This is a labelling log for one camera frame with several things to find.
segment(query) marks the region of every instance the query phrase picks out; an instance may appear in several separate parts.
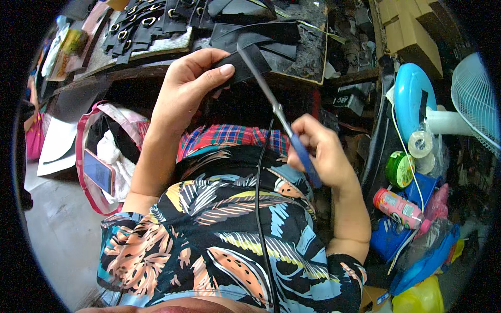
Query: pink plastic bottle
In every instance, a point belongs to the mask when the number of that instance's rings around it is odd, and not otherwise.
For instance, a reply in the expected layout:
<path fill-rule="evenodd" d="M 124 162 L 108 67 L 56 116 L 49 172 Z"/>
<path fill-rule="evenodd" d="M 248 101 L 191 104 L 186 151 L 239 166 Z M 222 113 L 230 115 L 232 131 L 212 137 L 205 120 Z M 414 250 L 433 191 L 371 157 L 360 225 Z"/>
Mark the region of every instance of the pink plastic bottle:
<path fill-rule="evenodd" d="M 430 229 L 431 221 L 424 218 L 417 205 L 385 188 L 376 192 L 374 206 L 407 229 L 420 229 L 422 232 Z"/>

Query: white fan guard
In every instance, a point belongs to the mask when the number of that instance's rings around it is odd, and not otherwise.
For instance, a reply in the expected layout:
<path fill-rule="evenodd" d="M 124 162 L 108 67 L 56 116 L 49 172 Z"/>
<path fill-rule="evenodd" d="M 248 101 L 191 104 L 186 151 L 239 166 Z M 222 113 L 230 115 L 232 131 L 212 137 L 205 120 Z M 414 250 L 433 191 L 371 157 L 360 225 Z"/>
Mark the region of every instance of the white fan guard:
<path fill-rule="evenodd" d="M 466 57 L 454 70 L 450 95 L 456 110 L 471 127 L 475 137 L 499 156 L 501 142 L 495 95 L 477 53 Z"/>

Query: person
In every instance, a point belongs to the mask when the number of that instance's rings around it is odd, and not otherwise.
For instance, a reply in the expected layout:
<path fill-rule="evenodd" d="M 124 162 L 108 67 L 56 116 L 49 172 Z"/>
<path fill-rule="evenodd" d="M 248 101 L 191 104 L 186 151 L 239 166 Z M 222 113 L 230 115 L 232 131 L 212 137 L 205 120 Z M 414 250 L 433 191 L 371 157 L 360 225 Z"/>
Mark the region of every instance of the person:
<path fill-rule="evenodd" d="M 123 209 L 103 220 L 92 312 L 358 312 L 367 280 L 370 221 L 335 132 L 310 115 L 291 128 L 333 188 L 334 238 L 315 235 L 313 192 L 278 130 L 185 129 L 204 96 L 234 74 L 207 70 L 229 54 L 202 49 L 173 62 L 153 109 Z M 260 215 L 279 303 L 273 303 L 255 216 Z"/>
<path fill-rule="evenodd" d="M 30 76 L 28 79 L 28 88 L 30 90 L 30 103 L 33 104 L 35 111 L 24 122 L 26 157 L 28 160 L 36 160 L 40 158 L 45 141 L 45 133 L 43 130 L 44 113 L 40 113 L 37 88 L 35 87 L 35 79 L 33 76 Z"/>

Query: scissor blade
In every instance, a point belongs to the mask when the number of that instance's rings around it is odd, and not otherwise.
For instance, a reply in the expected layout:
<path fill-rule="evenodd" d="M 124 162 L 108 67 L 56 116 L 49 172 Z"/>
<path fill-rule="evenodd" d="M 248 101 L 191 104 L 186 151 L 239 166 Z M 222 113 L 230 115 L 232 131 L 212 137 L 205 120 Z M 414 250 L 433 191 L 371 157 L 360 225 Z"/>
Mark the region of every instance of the scissor blade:
<path fill-rule="evenodd" d="M 250 71 L 252 72 L 252 74 L 254 75 L 254 77 L 256 78 L 256 80 L 258 81 L 259 87 L 261 87 L 261 89 L 265 93 L 265 95 L 268 98 L 269 102 L 273 106 L 273 112 L 275 112 L 275 110 L 280 106 L 280 104 L 277 101 L 277 99 L 275 98 L 275 96 L 272 93 L 272 91 L 270 90 L 270 88 L 268 87 L 268 84 L 266 83 L 266 81 L 264 80 L 264 78 L 261 76 L 261 74 L 259 73 L 258 69 L 254 65 L 254 63 L 252 62 L 252 60 L 248 56 L 248 54 L 243 49 L 241 49 L 238 46 L 238 43 L 236 44 L 236 50 L 238 51 L 238 53 L 240 53 L 240 55 L 242 56 L 243 61 L 245 62 L 245 64 L 247 64 L 247 66 L 249 67 Z"/>

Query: scissors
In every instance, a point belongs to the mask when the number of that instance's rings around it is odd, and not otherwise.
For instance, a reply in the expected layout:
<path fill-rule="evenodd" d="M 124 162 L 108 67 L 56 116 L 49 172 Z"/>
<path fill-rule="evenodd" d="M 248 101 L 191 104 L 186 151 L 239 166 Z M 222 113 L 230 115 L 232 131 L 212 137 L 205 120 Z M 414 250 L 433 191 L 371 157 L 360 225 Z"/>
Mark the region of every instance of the scissors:
<path fill-rule="evenodd" d="M 303 166 L 305 167 L 306 173 L 307 173 L 310 181 L 312 182 L 313 186 L 315 186 L 315 188 L 322 187 L 322 182 L 320 181 L 320 177 L 318 176 L 317 170 L 314 168 L 314 166 L 310 160 L 310 154 L 308 153 L 306 148 L 303 146 L 303 144 L 299 140 L 299 136 L 292 132 L 292 129 L 291 129 L 289 123 L 285 119 L 285 114 L 282 111 L 282 105 L 277 101 L 277 99 L 273 95 L 272 91 L 268 87 L 268 84 L 265 82 L 265 80 L 263 79 L 263 77 L 261 76 L 259 71 L 257 70 L 256 66 L 254 65 L 254 63 L 252 62 L 250 57 L 247 55 L 247 53 L 243 49 L 241 49 L 238 46 L 238 43 L 236 44 L 236 50 L 242 56 L 243 61 L 245 62 L 245 64 L 247 64 L 250 71 L 252 72 L 252 74 L 254 75 L 256 80 L 258 81 L 259 86 L 261 87 L 261 89 L 265 93 L 266 97 L 268 98 L 269 102 L 271 103 L 272 108 L 273 108 L 273 113 L 278 117 L 280 123 L 283 125 L 285 133 L 290 138 L 291 145 L 294 148 L 294 150 L 297 152 L 299 159 L 300 159 L 301 163 L 303 164 Z"/>

